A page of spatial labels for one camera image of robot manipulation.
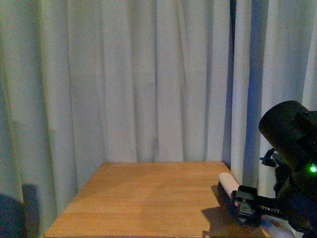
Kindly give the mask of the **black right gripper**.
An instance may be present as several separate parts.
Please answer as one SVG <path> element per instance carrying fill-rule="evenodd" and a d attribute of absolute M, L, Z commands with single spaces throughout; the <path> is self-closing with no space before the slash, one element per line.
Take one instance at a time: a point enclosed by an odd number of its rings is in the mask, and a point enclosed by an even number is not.
<path fill-rule="evenodd" d="M 276 198 L 258 195 L 257 189 L 240 185 L 231 193 L 234 218 L 242 226 L 259 226 L 262 216 L 286 220 L 285 214 L 277 207 Z"/>

